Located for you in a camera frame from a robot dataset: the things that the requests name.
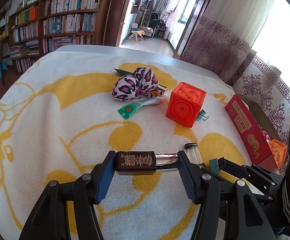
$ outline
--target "wooden bookshelf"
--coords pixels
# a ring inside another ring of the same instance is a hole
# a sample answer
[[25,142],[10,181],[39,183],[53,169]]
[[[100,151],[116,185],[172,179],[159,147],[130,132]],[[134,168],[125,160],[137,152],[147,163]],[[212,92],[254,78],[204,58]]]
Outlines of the wooden bookshelf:
[[[25,43],[26,41],[32,41],[32,40],[38,40],[39,41],[39,55],[23,55],[19,57],[11,57],[11,60],[13,62],[13,67],[16,74],[23,74],[22,72],[19,72],[16,66],[16,61],[21,59],[27,59],[27,58],[35,58],[35,60],[38,60],[39,58],[43,57],[44,55],[48,54],[48,52],[44,53],[43,49],[43,39],[53,38],[53,37],[65,37],[65,36],[89,36],[88,41],[90,40],[90,45],[103,45],[104,40],[104,34],[105,34],[105,27],[109,12],[109,5],[111,0],[99,0],[98,8],[97,9],[80,9],[80,10],[72,10],[72,11],[64,11],[59,13],[53,13],[44,15],[45,10],[45,3],[48,0],[37,0],[29,5],[26,5],[22,9],[18,10],[17,12],[13,13],[9,17],[9,45],[10,47],[14,45],[20,45],[22,43]],[[13,26],[13,18],[16,17],[18,14],[22,13],[23,11],[26,11],[27,9],[37,6],[37,17],[33,20],[21,23],[19,25]],[[95,24],[94,24],[94,31],[91,32],[63,32],[63,33],[51,33],[51,34],[44,34],[44,20],[47,20],[48,18],[52,17],[58,17],[58,16],[64,16],[64,15],[75,15],[75,14],[92,14],[97,13]],[[30,39],[21,40],[18,42],[13,42],[13,31],[17,28],[20,28],[22,26],[26,26],[32,22],[38,22],[38,36]]]

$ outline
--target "purple floral curtain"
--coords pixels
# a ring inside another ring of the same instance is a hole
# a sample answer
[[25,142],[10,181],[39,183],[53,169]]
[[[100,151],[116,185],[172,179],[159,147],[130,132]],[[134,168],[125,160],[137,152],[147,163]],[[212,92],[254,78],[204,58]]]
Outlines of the purple floral curtain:
[[233,85],[274,0],[211,0],[180,59]]
[[[244,64],[246,70],[241,73],[233,85],[236,93],[243,94],[257,102],[268,116],[281,141],[289,144],[290,124],[290,88],[259,57],[249,53]],[[289,156],[279,170],[284,174]]]

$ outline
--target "greek key pattern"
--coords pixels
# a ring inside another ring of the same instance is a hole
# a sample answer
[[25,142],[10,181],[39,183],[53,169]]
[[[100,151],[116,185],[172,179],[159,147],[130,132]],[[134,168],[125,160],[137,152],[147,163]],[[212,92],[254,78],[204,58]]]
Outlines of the greek key pattern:
[[223,37],[225,37],[227,40],[232,42],[237,48],[241,49],[246,54],[249,53],[249,51],[251,49],[250,45],[246,41],[239,39],[234,33],[232,33],[225,26],[219,24],[216,21],[212,21],[204,16],[201,17],[199,23],[204,25],[205,27],[212,29],[213,31],[221,34]]
[[277,77],[276,74],[266,65],[266,63],[256,55],[253,56],[251,62],[271,81],[273,85],[275,85],[275,87],[290,104],[290,88],[286,85],[286,83],[283,82],[280,77]]

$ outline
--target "brown bottle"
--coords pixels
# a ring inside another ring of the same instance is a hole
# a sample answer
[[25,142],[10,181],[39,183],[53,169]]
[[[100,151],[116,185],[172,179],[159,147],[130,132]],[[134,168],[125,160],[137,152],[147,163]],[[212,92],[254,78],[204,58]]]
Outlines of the brown bottle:
[[116,171],[119,175],[152,175],[156,171],[175,171],[179,162],[176,153],[117,152]]

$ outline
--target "bookshelf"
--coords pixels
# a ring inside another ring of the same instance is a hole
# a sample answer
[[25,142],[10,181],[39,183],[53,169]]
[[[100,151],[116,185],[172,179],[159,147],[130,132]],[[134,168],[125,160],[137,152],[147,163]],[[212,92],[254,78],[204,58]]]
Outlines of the bookshelf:
[[60,46],[103,45],[110,2],[37,0],[10,15],[8,37],[15,73],[23,74],[32,62]]

